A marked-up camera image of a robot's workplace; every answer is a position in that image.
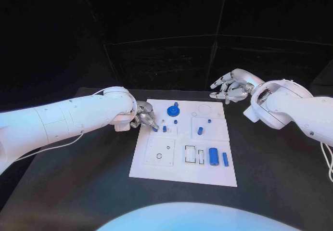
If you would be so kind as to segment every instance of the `black table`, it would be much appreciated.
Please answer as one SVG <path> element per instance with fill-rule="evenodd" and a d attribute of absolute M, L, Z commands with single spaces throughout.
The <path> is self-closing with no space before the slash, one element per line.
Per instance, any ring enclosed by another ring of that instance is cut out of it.
<path fill-rule="evenodd" d="M 96 89 L 80 88 L 76 96 Z M 214 101 L 209 92 L 129 90 L 137 100 Z M 165 202 L 224 205 L 307 231 L 331 230 L 333 184 L 318 142 L 291 123 L 273 130 L 224 105 L 237 187 L 129 178 L 139 129 L 112 126 L 37 154 L 0 213 L 1 230 L 95 230 L 126 212 Z"/>

